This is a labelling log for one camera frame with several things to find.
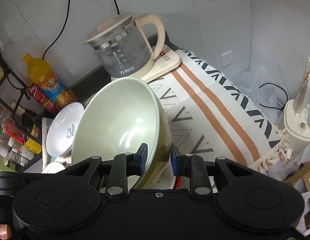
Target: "orange juice bottle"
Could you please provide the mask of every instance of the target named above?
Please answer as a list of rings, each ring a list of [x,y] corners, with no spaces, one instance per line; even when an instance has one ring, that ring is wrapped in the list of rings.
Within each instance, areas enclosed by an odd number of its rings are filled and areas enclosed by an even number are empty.
[[[27,63],[27,73],[31,80],[60,108],[78,101],[74,92],[64,86],[45,60],[26,54],[23,61]]]

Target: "bowl rim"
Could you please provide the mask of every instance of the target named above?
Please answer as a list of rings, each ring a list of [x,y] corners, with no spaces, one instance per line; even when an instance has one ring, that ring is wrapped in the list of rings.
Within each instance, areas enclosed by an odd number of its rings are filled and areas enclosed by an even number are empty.
[[[157,148],[157,143],[158,143],[158,139],[159,139],[159,122],[160,122],[160,116],[159,116],[159,102],[157,101],[157,98],[156,98],[156,95],[155,93],[153,92],[153,90],[150,88],[150,86],[144,82],[143,80],[139,79],[139,78],[135,78],[135,77],[122,77],[122,78],[118,78],[110,83],[108,83],[106,86],[104,86],[103,88],[101,88],[95,95],[94,97],[91,99],[91,101],[88,103],[88,105],[86,106],[81,118],[79,119],[79,123],[78,123],[78,127],[80,125],[80,122],[83,118],[83,116],[85,115],[85,112],[86,110],[88,109],[88,107],[90,106],[90,104],[96,100],[96,98],[98,97],[99,94],[103,93],[105,89],[107,89],[108,87],[110,86],[113,86],[114,84],[116,84],[117,82],[123,82],[124,80],[132,80],[134,82],[138,82],[140,84],[142,84],[149,92],[149,94],[151,95],[151,98],[153,99],[153,102],[155,104],[155,114],[156,114],[156,130],[155,130],[155,138],[154,138],[154,143],[153,143],[153,148],[152,149],[149,149],[148,147],[148,155],[147,155],[147,163],[146,163],[146,166],[145,166],[145,170],[143,172],[143,174],[138,178],[138,180],[135,182],[135,184],[132,186],[132,188],[136,188],[140,182],[143,180],[143,178],[145,177],[145,174],[148,172],[150,166],[151,166],[151,162],[154,158],[154,155],[155,155],[155,151],[156,151],[156,148]],[[76,140],[76,137],[77,137],[77,134],[75,134],[74,136],[74,140],[73,140],[73,145],[74,145],[74,142]]]
[[[52,136],[52,135],[51,135],[51,134],[52,134],[52,130],[51,130],[50,128],[53,127],[53,125],[54,125],[55,122],[57,122],[56,120],[57,120],[57,118],[59,117],[59,115],[60,115],[61,113],[65,112],[67,109],[69,109],[70,106],[73,106],[73,105],[80,105],[80,106],[82,107],[82,110],[83,110],[83,111],[82,111],[82,115],[84,114],[84,111],[85,111],[84,106],[83,106],[80,102],[73,102],[73,103],[70,103],[69,105],[65,106],[65,107],[55,116],[54,120],[53,120],[52,123],[50,124],[50,127],[49,127],[48,132],[47,132],[47,136],[46,136],[46,150],[47,150],[47,153],[48,153],[48,154],[49,154],[48,148],[50,148],[48,145],[50,145],[50,144],[48,144],[47,141],[48,141],[49,137]],[[71,145],[70,145],[63,153],[61,153],[61,154],[59,154],[59,155],[50,155],[50,154],[49,154],[49,155],[52,156],[52,157],[58,157],[58,156],[64,154],[65,152],[69,151],[69,150],[72,148],[72,145],[73,145],[75,136],[73,137],[73,141],[72,141]]]

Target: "wall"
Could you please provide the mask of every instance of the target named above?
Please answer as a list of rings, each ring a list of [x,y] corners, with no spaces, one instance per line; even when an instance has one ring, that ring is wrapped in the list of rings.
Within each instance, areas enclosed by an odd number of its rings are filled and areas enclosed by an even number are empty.
[[[310,0],[250,0],[250,70],[265,68],[269,81],[295,98],[310,56]],[[285,95],[279,92],[285,103]]]
[[[248,69],[251,46],[249,0],[117,0],[121,12],[158,14],[177,46],[194,51],[219,70],[221,55],[233,50],[233,63],[223,69],[233,77]],[[1,0],[0,40],[7,63],[29,81],[26,53],[41,57],[59,34],[67,0]],[[66,85],[71,86],[100,65],[86,35],[101,21],[116,14],[113,0],[71,0],[66,28],[45,59]],[[11,101],[18,91],[5,84],[0,91]],[[23,102],[40,109],[35,102]]]

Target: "wall outlet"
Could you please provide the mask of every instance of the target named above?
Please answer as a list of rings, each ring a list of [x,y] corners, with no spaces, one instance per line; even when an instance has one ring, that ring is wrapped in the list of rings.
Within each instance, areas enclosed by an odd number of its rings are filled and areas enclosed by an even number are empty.
[[[229,51],[222,55],[222,67],[225,68],[232,63],[233,51]]]

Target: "kettle lid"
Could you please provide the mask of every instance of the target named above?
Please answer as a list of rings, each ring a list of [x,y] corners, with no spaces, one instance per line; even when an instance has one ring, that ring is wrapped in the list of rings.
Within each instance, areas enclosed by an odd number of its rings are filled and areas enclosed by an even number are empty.
[[[132,12],[127,12],[124,14],[112,16],[107,20],[103,21],[102,23],[98,24],[90,34],[87,35],[85,43],[91,42],[104,34],[108,33],[112,29],[116,28],[117,26],[121,25],[123,22],[127,21],[129,18],[133,16]]]

